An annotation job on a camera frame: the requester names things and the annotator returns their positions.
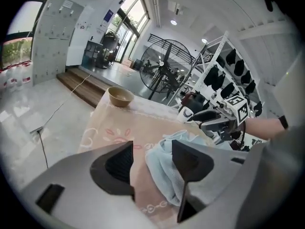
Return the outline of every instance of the table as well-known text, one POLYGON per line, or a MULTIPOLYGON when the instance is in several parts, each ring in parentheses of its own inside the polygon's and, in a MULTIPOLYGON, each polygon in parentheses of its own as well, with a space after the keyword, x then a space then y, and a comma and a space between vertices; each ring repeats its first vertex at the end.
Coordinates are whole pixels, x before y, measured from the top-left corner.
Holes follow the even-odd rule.
POLYGON ((176 121, 178 110, 135 96, 127 108, 111 104, 105 92, 83 134, 79 153, 103 146, 133 141, 134 162, 130 181, 135 190, 137 207, 160 228, 174 226, 178 207, 169 204, 160 193, 145 163, 145 152, 154 147, 163 135, 187 130, 190 135, 200 135, 209 146, 213 141, 196 123, 182 124, 176 121))

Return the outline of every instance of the staircase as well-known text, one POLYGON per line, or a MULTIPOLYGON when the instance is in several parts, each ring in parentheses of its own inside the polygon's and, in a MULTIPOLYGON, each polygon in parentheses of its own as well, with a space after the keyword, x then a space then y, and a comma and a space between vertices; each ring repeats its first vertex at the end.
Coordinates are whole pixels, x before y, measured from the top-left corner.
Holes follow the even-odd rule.
MULTIPOLYGON (((72 91, 88 76, 88 73, 78 68, 72 68, 67 70, 65 73, 56 75, 56 78, 72 91)), ((95 108, 109 87, 111 86, 93 76, 90 76, 83 82, 83 84, 78 86, 73 93, 95 108)))

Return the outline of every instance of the floor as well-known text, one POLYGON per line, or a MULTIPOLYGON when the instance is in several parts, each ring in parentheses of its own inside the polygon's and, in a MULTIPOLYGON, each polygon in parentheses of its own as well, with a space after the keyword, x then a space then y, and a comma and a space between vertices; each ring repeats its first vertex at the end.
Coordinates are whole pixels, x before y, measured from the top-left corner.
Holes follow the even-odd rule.
POLYGON ((49 166, 77 152, 94 108, 71 94, 57 79, 0 96, 0 153, 9 180, 20 190, 46 170, 38 134, 30 132, 46 123, 42 133, 49 166))
MULTIPOLYGON (((140 73, 133 69, 128 68, 120 63, 114 63, 108 69, 100 69, 91 65, 82 65, 80 69, 92 74, 94 77, 106 82, 109 85, 119 85, 129 91, 133 92, 136 96, 148 99, 152 91, 146 87, 142 82, 140 73)), ((172 94, 168 99, 165 99, 166 93, 155 93, 152 101, 167 104, 171 99, 172 94)))

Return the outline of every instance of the black railing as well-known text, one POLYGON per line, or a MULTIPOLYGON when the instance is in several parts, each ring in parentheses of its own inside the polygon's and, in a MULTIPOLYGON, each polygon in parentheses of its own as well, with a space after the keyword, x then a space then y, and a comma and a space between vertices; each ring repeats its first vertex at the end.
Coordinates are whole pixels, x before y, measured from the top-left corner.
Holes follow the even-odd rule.
MULTIPOLYGON (((158 37, 156 35, 153 35, 153 34, 151 34, 148 39, 149 42, 154 43, 155 45, 167 50, 168 47, 170 46, 170 43, 167 40, 164 40, 164 41, 161 41, 161 40, 164 40, 164 39, 162 39, 161 37, 158 37)), ((183 50, 182 48, 180 48, 174 44, 172 44, 171 53, 177 55, 182 60, 185 60, 190 65, 192 65, 193 62, 195 61, 195 58, 193 56, 191 56, 189 52, 186 52, 185 50, 183 50)))

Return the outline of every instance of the sleeve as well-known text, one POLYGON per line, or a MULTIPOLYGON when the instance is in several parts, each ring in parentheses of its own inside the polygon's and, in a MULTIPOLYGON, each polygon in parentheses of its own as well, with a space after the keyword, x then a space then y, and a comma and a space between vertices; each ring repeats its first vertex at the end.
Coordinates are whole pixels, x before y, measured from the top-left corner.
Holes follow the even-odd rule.
POLYGON ((288 123, 287 123, 287 120, 285 118, 285 115, 281 116, 278 118, 282 124, 282 126, 284 127, 284 129, 287 129, 288 128, 288 123))

